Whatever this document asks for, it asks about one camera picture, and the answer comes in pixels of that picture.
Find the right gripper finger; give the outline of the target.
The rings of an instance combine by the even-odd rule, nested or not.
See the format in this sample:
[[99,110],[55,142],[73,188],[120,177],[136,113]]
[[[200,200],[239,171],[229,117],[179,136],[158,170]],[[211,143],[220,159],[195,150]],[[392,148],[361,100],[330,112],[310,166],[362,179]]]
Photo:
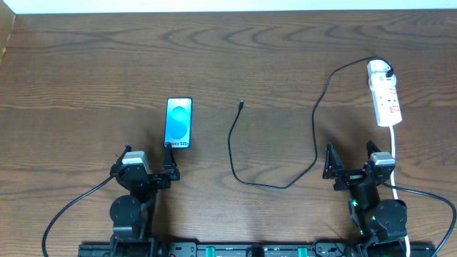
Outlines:
[[367,150],[367,154],[369,156],[371,156],[373,153],[377,153],[377,152],[381,152],[381,150],[379,149],[379,147],[377,147],[377,145],[372,141],[372,140],[369,140],[366,144],[366,150]]
[[326,160],[322,179],[336,179],[343,172],[343,163],[331,143],[326,144]]

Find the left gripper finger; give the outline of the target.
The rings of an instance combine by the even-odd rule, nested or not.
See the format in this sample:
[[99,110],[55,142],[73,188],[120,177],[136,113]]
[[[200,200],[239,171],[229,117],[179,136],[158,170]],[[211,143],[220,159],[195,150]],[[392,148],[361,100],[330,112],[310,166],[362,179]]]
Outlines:
[[165,150],[162,166],[170,181],[179,181],[180,180],[181,174],[180,174],[179,168],[174,160],[172,144],[170,142],[166,143],[166,150]]
[[128,152],[131,152],[132,150],[132,147],[129,145],[129,144],[126,144],[125,145],[125,149],[124,151],[122,152],[122,154],[119,156],[119,160],[122,161],[124,159],[124,156],[128,153]]

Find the blue Samsung Galaxy smartphone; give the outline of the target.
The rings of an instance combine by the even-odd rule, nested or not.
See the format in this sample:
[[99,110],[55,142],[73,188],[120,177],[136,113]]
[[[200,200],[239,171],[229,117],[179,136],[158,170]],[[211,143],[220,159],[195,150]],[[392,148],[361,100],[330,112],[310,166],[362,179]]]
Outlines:
[[172,148],[190,147],[192,116],[192,98],[173,97],[167,100],[164,146],[169,143]]

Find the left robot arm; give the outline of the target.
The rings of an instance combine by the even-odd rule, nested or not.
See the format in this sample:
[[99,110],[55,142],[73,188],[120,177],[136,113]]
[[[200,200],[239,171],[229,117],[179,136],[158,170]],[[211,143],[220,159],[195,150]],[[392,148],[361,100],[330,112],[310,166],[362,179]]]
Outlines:
[[156,196],[160,190],[171,187],[180,179],[179,168],[172,154],[172,145],[166,144],[163,173],[149,173],[149,161],[143,151],[133,151],[130,145],[111,167],[110,175],[129,191],[118,197],[110,207],[114,223],[109,255],[167,256],[166,244],[152,236],[152,221]]

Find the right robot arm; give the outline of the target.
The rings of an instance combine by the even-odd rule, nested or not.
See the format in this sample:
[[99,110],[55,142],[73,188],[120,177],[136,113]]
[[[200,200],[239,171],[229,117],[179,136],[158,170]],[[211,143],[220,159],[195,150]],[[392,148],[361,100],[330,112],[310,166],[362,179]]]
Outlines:
[[368,248],[400,241],[407,236],[407,207],[398,199],[380,199],[377,186],[390,179],[395,158],[369,141],[368,160],[360,169],[346,169],[331,143],[326,145],[322,178],[333,179],[336,191],[349,191],[348,208],[361,237],[345,250],[347,256],[367,256]]

